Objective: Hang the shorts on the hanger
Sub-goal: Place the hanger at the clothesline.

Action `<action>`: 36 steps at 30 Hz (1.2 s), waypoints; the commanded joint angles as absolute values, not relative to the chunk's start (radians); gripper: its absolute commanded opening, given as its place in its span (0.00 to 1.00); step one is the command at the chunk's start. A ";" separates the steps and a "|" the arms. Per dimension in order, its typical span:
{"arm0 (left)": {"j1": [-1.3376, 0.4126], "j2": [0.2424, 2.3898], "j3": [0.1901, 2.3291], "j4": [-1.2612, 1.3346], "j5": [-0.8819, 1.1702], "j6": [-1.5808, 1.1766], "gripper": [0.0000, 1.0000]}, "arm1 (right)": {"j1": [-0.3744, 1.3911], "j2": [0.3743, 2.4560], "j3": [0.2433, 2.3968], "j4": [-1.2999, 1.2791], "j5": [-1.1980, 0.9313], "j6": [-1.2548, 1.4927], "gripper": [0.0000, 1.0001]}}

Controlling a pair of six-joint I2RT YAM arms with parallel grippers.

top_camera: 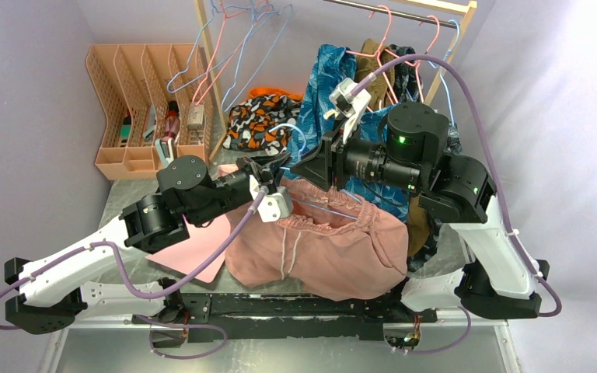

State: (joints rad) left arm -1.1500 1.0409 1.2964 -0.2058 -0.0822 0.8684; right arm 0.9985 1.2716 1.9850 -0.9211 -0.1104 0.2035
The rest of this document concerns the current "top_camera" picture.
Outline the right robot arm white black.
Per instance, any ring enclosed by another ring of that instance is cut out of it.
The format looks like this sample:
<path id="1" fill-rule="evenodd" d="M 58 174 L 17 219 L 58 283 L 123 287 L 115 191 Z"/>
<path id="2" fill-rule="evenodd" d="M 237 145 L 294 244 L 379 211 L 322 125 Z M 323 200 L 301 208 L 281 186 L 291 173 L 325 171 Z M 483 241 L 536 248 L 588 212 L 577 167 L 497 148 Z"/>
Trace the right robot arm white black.
<path id="1" fill-rule="evenodd" d="M 470 248 L 473 262 L 461 269 L 405 283 L 389 300 L 389 314 L 406 322 L 426 309 L 462 307 L 485 319 L 540 317 L 536 284 L 550 266 L 516 252 L 484 164 L 446 151 L 447 118 L 422 103 L 402 103 L 380 124 L 384 141 L 346 138 L 342 127 L 325 133 L 291 171 L 321 190 L 341 189 L 354 177 L 415 194 L 429 216 Z"/>

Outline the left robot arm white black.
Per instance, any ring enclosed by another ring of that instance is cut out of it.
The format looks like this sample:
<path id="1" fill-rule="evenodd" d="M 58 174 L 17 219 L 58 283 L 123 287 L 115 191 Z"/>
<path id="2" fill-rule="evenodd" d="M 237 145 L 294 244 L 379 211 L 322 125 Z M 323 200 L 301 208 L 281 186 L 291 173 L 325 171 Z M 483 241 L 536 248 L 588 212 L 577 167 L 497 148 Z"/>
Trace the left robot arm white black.
<path id="1" fill-rule="evenodd" d="M 233 173 L 219 178 L 212 178 L 197 156 L 174 159 L 158 171 L 155 193 L 125 207 L 93 234 L 41 260 L 5 263 L 7 328 L 40 335 L 83 319 L 127 314 L 177 321 L 184 311 L 180 289 L 192 274 L 147 284 L 132 283 L 126 272 L 123 284 L 101 284 L 96 278 L 185 242 L 190 226 L 206 227 L 239 207 L 246 208 L 245 218 L 287 217 L 292 203 L 280 180 L 290 158 L 287 153 L 242 157 Z"/>

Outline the pink shorts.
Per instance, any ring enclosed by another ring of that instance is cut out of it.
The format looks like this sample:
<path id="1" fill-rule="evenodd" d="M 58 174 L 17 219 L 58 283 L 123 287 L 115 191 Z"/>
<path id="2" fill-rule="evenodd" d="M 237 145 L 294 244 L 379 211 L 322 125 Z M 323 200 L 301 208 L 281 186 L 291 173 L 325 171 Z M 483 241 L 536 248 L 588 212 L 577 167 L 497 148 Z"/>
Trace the pink shorts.
<path id="1" fill-rule="evenodd" d="M 294 278 L 342 301 L 373 299 L 407 275 L 409 235 L 398 218 L 359 196 L 282 178 L 294 204 L 274 222 L 255 214 L 225 250 L 229 273 L 248 288 Z"/>

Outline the light blue wire hanger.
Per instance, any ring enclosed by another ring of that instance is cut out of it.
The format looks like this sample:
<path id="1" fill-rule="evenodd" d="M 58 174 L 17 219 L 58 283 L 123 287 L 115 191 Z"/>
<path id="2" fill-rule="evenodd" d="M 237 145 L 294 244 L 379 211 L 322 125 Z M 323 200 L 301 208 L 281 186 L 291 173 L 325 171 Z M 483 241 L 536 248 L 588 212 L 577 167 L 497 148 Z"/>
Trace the light blue wire hanger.
<path id="1" fill-rule="evenodd" d="M 267 133 L 277 131 L 280 128 L 290 128 L 294 132 L 297 132 L 302 139 L 302 147 L 298 152 L 299 160 L 293 166 L 289 166 L 289 172 L 299 175 L 303 179 L 308 180 L 313 186 L 325 191 L 323 188 L 325 187 L 326 171 L 324 161 L 319 160 L 320 147 L 316 148 L 316 155 L 303 155 L 303 152 L 307 149 L 307 137 L 305 133 L 295 124 L 289 123 L 277 124 L 267 130 Z"/>

